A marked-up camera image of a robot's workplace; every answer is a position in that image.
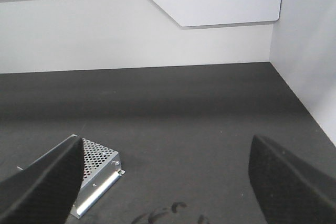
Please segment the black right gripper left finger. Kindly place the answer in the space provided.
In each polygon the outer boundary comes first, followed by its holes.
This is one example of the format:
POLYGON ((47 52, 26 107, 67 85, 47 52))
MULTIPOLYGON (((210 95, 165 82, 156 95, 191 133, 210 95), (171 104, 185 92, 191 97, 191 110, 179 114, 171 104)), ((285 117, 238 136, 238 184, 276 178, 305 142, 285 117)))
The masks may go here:
POLYGON ((1 223, 65 223, 84 171, 82 139, 71 136, 1 182, 1 223))

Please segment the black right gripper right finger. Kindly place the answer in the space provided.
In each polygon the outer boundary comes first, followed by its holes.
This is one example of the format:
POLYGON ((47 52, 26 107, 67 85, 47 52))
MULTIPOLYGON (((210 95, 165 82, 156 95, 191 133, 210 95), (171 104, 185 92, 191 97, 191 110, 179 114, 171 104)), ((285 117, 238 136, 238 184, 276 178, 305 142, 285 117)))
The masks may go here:
POLYGON ((268 223, 335 223, 335 178, 255 135, 248 175, 268 223))

